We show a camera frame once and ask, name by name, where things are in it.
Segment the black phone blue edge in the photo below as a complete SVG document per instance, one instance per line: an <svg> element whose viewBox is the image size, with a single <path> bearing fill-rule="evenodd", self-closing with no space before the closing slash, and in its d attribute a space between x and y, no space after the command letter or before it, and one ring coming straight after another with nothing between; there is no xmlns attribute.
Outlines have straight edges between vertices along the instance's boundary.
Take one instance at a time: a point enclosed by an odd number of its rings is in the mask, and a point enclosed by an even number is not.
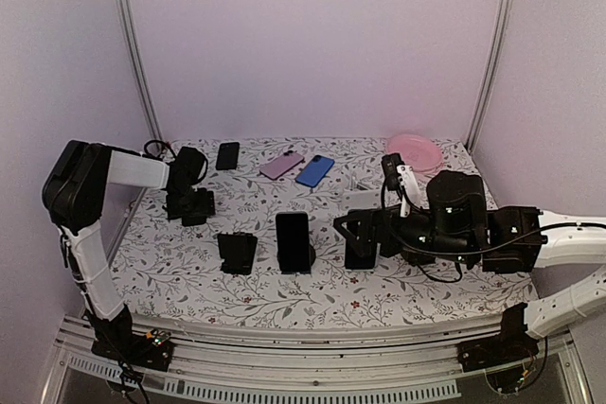
<svg viewBox="0 0 606 404"><path fill-rule="evenodd" d="M354 246L360 245L367 255L359 255ZM346 241L345 249L345 268L351 271L372 270L377 263L378 245L374 239L365 240L356 237L354 241Z"/></svg>

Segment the dark grey phone stand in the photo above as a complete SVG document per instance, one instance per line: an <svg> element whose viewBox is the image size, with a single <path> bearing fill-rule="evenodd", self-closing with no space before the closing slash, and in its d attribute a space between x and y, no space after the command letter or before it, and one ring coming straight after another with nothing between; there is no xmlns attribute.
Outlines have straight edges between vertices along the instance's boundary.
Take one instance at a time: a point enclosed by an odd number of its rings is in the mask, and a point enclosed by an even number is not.
<svg viewBox="0 0 606 404"><path fill-rule="evenodd" d="M284 274L310 274L316 259L315 249L311 245L289 247L278 251L278 265Z"/></svg>

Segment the black phone teal edge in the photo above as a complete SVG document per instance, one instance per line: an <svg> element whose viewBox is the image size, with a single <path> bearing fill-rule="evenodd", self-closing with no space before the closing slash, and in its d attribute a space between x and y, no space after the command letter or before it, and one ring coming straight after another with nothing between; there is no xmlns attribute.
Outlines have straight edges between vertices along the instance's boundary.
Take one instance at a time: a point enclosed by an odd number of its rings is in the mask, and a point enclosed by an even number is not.
<svg viewBox="0 0 606 404"><path fill-rule="evenodd" d="M276 245L282 272L307 273L311 270L309 221L305 212L276 215Z"/></svg>

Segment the black folding phone stand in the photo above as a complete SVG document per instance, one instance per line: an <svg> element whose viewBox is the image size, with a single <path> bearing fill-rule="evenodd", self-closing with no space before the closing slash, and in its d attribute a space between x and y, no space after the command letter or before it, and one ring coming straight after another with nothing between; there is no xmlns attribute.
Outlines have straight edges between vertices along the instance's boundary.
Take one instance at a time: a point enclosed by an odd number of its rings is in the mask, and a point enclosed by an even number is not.
<svg viewBox="0 0 606 404"><path fill-rule="evenodd" d="M258 239L249 233L218 234L221 271L249 275L252 272Z"/></svg>

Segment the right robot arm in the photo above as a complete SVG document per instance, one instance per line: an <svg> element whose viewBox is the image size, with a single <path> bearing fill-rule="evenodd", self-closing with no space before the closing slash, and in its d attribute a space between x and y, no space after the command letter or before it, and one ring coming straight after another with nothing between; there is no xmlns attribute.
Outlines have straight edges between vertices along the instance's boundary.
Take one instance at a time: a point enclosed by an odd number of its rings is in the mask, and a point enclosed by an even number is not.
<svg viewBox="0 0 606 404"><path fill-rule="evenodd" d="M457 271L531 272L570 264L597 264L588 277L552 296L507 309L501 333L490 341L496 361L509 362L526 336L547 337L605 306L605 220L562 215L532 206L489 210L480 176L442 170L426 185L428 208L407 215L399 206L352 210L333 222L360 258L401 255L422 267L435 259Z"/></svg>

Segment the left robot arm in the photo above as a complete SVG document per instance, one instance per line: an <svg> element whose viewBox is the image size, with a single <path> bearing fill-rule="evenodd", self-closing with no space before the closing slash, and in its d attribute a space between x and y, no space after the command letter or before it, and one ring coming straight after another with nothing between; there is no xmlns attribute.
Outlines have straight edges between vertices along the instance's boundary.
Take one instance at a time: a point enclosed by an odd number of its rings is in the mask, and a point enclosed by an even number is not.
<svg viewBox="0 0 606 404"><path fill-rule="evenodd" d="M100 220L107 186L118 184L166 192L171 220L200 220L211 215L212 198L199 184L208 169L205 155L182 147L170 162L134 150L71 140L43 187L43 205L67 248L85 305L101 321L128 312L113 283L101 239Z"/></svg>

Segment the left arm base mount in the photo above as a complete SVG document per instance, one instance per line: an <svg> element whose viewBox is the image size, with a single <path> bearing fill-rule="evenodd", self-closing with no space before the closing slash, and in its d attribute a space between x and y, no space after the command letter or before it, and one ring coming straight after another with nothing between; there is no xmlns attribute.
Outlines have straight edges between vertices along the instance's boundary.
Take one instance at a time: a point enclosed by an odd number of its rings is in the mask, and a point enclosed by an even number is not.
<svg viewBox="0 0 606 404"><path fill-rule="evenodd" d="M85 311L85 317L95 331L93 354L125 365L169 370L175 347L170 334L158 329L145 335L134 333L133 317L126 305L112 320L100 319L90 310Z"/></svg>

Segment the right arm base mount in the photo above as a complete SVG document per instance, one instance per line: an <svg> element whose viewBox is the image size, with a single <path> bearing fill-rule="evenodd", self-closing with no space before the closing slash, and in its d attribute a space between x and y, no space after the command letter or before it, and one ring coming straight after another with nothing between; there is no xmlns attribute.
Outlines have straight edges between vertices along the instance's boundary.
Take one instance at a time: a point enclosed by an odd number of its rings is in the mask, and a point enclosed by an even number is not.
<svg viewBox="0 0 606 404"><path fill-rule="evenodd" d="M456 346L457 360L464 372L530 359L539 354L539 342L526 333L526 308L527 303L520 303L506 309L497 334Z"/></svg>

